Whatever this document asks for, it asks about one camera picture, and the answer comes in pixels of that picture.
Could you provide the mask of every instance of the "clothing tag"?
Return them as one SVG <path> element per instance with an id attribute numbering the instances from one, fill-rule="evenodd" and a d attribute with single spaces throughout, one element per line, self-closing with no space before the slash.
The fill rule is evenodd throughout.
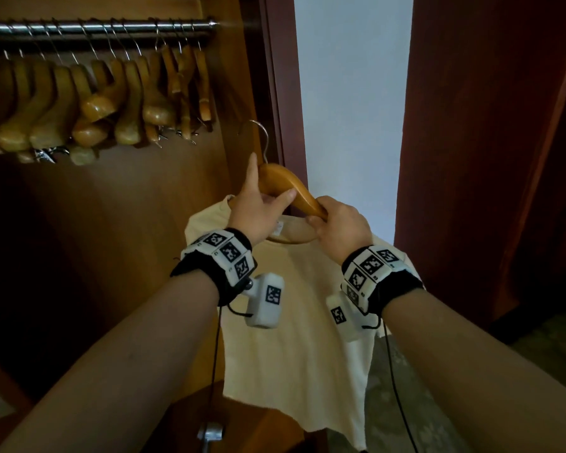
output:
<path id="1" fill-rule="evenodd" d="M 271 235 L 278 237 L 281 235 L 281 230 L 283 230 L 283 221 L 277 221 L 277 227 L 274 229 Z"/>

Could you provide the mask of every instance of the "forearm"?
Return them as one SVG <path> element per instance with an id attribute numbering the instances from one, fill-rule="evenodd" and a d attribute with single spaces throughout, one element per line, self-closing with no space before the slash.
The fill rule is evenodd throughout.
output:
<path id="1" fill-rule="evenodd" d="M 566 388 L 548 374 L 421 289 L 383 319 L 475 449 L 566 452 Z"/>
<path id="2" fill-rule="evenodd" d="M 172 278 L 73 365 L 0 453 L 139 450 L 191 365 L 218 298 L 201 271 Z"/>

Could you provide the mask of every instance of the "wristband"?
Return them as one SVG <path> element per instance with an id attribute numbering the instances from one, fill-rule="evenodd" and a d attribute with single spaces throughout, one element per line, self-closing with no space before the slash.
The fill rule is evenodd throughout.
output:
<path id="1" fill-rule="evenodd" d="M 341 290 L 363 315 L 381 316 L 393 299 L 424 287 L 411 267 L 381 245 L 359 248 L 346 258 L 341 269 Z"/>
<path id="2" fill-rule="evenodd" d="M 257 265 L 252 257 L 252 245 L 241 231 L 217 229 L 187 246 L 170 276 L 203 271 L 218 288 L 218 306 L 223 307 L 242 293 Z"/>

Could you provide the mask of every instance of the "wooden wardrobe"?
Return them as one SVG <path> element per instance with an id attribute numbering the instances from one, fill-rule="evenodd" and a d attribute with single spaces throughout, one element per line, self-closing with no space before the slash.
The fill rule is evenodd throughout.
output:
<path id="1" fill-rule="evenodd" d="M 186 246 L 189 217 L 240 190 L 249 154 L 261 153 L 256 126 L 244 122 L 264 123 L 275 146 L 269 159 L 283 163 L 285 136 L 273 116 L 274 68 L 263 8 L 264 0 L 0 0 L 4 22 L 213 18 L 219 23 L 204 46 L 215 117 L 211 131 L 199 129 L 195 145 L 170 135 L 162 148 L 115 146 L 84 167 L 64 157 L 56 165 L 22 165 L 0 156 L 0 366 L 32 400 L 168 279 Z M 293 0 L 287 14 L 294 28 Z M 252 27 L 244 32 L 244 24 Z M 53 59 L 50 46 L 42 48 Z M 98 53 L 108 59 L 108 50 Z M 67 51 L 61 55 L 67 57 Z M 91 55 L 89 48 L 76 49 L 80 61 Z M 299 82 L 297 52 L 296 76 Z M 294 156 L 287 158 L 293 162 Z M 175 398 L 195 395 L 187 406 L 194 410 L 191 438 L 207 401 L 200 390 L 211 380 L 216 323 L 215 316 Z M 221 342 L 217 382 L 224 378 L 222 347 Z M 277 451 L 303 440 L 297 423 L 279 412 L 216 401 L 229 419 L 251 420 L 232 434 L 229 446 L 244 445 L 253 435 L 253 448 L 260 450 L 256 436 L 264 437 L 263 428 L 271 429 L 264 439 L 278 444 Z"/>

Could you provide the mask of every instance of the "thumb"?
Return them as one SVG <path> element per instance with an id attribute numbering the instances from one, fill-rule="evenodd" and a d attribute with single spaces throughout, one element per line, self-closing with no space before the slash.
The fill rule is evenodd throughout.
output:
<path id="1" fill-rule="evenodd" d="M 317 235 L 323 227 L 325 227 L 325 221 L 318 216 L 306 216 L 306 222 L 310 224 L 310 227 L 314 229 Z"/>
<path id="2" fill-rule="evenodd" d="M 297 191 L 295 189 L 289 189 L 283 192 L 270 205 L 270 212 L 275 215 L 276 218 L 279 218 L 279 216 L 283 214 L 285 209 L 294 201 L 296 195 Z"/>

